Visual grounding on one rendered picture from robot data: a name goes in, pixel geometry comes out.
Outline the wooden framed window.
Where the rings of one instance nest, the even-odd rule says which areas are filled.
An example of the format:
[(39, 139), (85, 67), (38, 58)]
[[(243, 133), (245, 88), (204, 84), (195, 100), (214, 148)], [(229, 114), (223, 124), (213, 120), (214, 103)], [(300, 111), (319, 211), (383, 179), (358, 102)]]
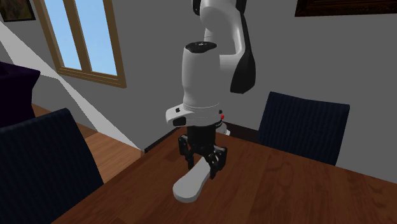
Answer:
[(32, 0), (58, 74), (126, 88), (112, 0)]

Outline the white flat elongated object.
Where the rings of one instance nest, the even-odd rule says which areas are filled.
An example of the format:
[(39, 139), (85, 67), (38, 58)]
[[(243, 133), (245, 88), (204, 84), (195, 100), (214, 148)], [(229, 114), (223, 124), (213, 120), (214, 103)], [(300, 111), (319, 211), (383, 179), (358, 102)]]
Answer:
[(191, 170), (174, 183), (174, 198), (182, 203), (195, 202), (209, 176), (210, 166), (202, 157)]

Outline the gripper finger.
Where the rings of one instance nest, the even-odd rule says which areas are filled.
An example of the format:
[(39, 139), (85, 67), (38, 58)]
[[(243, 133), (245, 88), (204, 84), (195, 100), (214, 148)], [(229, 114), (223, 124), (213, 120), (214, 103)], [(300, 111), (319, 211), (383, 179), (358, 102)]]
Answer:
[(192, 169), (194, 166), (194, 157), (192, 150), (188, 147), (188, 137), (186, 135), (181, 135), (178, 137), (179, 153), (185, 157), (188, 164), (188, 169)]
[(226, 164), (227, 154), (228, 148), (219, 146), (214, 146), (213, 149), (211, 149), (207, 154), (205, 160), (210, 166), (211, 179), (214, 179), (217, 172), (221, 171), (224, 168)]

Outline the wide dark framed wall picture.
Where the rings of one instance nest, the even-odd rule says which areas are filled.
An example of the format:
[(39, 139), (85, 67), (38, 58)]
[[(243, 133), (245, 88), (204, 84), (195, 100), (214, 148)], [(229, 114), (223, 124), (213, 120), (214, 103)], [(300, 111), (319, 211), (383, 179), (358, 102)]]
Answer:
[(397, 14), (397, 0), (298, 0), (295, 17)]

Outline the brown wooden table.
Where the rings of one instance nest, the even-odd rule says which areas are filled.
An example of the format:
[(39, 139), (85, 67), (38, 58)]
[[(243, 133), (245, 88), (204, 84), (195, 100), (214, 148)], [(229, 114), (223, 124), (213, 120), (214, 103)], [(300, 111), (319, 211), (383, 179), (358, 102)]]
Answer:
[(54, 224), (397, 224), (397, 184), (218, 134), (226, 165), (184, 204), (174, 131)]

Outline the small dark wall picture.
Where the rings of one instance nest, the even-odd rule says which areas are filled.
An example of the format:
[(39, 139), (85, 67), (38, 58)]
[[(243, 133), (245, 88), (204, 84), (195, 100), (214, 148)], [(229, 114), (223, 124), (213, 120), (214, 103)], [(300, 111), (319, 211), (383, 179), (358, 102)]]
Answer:
[(36, 19), (29, 0), (0, 0), (0, 16), (4, 22)]

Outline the dark blue chair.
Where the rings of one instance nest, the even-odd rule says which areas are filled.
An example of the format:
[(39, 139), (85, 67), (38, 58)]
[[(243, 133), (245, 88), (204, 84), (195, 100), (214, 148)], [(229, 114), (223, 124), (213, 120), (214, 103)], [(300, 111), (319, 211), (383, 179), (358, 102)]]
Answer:
[(336, 165), (350, 105), (270, 92), (258, 142), (325, 164)]
[(51, 224), (103, 184), (67, 108), (0, 129), (0, 224)]

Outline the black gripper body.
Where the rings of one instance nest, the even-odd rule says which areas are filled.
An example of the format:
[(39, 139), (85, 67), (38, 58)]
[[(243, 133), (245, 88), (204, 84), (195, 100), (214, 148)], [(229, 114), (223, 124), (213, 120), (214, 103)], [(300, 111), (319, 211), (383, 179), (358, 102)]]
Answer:
[(214, 153), (216, 140), (216, 125), (187, 127), (188, 144), (199, 155)]

